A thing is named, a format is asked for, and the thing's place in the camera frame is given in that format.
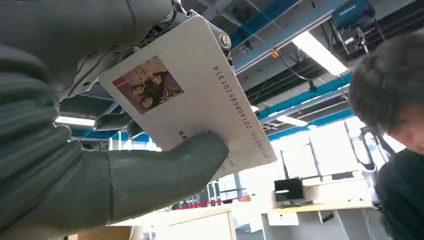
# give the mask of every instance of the blue pipe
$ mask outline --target blue pipe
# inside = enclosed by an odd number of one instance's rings
[[[323,117],[318,118],[316,120],[310,121],[308,123],[308,126],[315,125],[315,126],[319,127],[319,126],[323,126],[323,125],[326,125],[326,124],[329,124],[329,123],[332,123],[332,122],[336,122],[336,121],[345,119],[345,118],[350,117],[352,115],[353,115],[352,109],[348,108],[348,109],[345,109],[345,110],[342,110],[342,111],[332,113],[332,114],[327,115],[327,116],[323,116]],[[302,132],[302,131],[307,131],[307,130],[309,130],[308,126],[291,127],[289,129],[268,135],[268,139],[270,141],[277,140],[279,138],[282,138],[282,137],[285,137],[285,136],[288,136],[288,135],[292,135],[292,134]]]
[[[90,139],[109,139],[118,140],[119,135],[117,130],[110,131],[92,131],[91,128],[74,128],[71,127],[72,137],[79,138],[90,138]],[[128,133],[121,132],[121,140],[127,141]],[[132,140],[134,143],[148,143],[149,136],[147,134],[141,134]]]
[[[296,5],[299,0],[274,0],[265,6],[262,11],[252,15],[235,31],[230,32],[231,45],[237,47],[253,34],[261,30],[275,18]]]
[[[289,109],[293,106],[299,105],[303,103],[304,101],[311,100],[315,97],[324,95],[326,93],[332,92],[337,90],[340,87],[343,87],[344,85],[348,84],[351,80],[351,74],[348,73],[344,76],[341,76],[335,80],[332,80],[330,82],[324,83],[321,86],[318,86],[316,88],[315,92],[306,91],[303,92],[297,96],[291,97],[285,101],[282,101],[278,104],[275,104],[273,106],[267,107],[262,111],[259,111],[256,113],[256,116],[258,119],[263,119],[268,117],[270,114],[277,113],[279,111],[283,111],[286,109]]]

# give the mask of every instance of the photo on card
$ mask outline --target photo on card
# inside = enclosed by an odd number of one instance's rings
[[[184,93],[158,56],[113,81],[125,98],[144,114]]]

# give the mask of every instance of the red cable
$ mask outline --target red cable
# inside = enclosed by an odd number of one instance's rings
[[[219,204],[219,203],[222,203],[224,201],[229,201],[229,200],[231,200],[231,202],[232,202],[233,200],[239,200],[239,199],[242,199],[242,198],[245,198],[245,197],[249,197],[249,195],[238,196],[238,197],[230,198],[230,199],[227,199],[227,200],[215,200],[215,201],[199,202],[197,204],[193,204],[193,205],[190,205],[190,206],[183,206],[183,207],[180,207],[180,208],[175,208],[174,210],[193,209],[193,208],[196,208],[196,207],[199,207],[199,206],[203,206],[203,205],[207,205],[207,204]]]

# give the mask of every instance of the black shirt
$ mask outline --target black shirt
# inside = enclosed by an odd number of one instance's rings
[[[393,240],[424,240],[424,155],[399,152],[379,171],[375,192]]]

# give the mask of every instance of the card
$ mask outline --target card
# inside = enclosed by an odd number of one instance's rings
[[[230,152],[212,180],[277,160],[201,16],[103,73],[99,82],[165,151],[200,133],[220,135]]]

